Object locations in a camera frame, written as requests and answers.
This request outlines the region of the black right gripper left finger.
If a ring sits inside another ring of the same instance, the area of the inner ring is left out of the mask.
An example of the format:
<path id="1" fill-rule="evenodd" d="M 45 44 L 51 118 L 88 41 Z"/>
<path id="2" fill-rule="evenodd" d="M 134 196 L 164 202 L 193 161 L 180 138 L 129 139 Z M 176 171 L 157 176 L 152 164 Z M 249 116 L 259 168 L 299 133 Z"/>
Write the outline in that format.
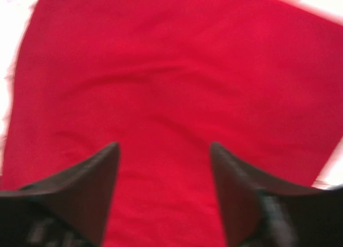
<path id="1" fill-rule="evenodd" d="M 1 191 L 1 246 L 101 246 L 119 155 L 111 143 L 50 177 Z"/>

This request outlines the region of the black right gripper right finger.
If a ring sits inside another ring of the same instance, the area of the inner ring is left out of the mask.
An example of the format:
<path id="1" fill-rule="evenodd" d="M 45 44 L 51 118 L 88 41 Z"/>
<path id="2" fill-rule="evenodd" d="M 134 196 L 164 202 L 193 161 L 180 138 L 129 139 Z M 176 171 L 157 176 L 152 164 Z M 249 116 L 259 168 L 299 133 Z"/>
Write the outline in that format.
<path id="1" fill-rule="evenodd" d="M 210 148 L 227 246 L 342 246 L 342 187 L 270 175 L 218 143 Z"/>

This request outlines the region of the red cloth napkin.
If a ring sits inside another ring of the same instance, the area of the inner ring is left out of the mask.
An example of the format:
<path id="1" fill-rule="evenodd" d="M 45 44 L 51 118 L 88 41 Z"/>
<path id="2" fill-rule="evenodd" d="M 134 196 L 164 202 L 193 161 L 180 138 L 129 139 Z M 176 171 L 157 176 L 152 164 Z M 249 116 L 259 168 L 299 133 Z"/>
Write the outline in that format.
<path id="1" fill-rule="evenodd" d="M 341 137 L 341 25 L 279 0 L 38 0 L 1 187 L 115 141 L 105 246 L 224 246 L 212 142 L 310 186 Z"/>

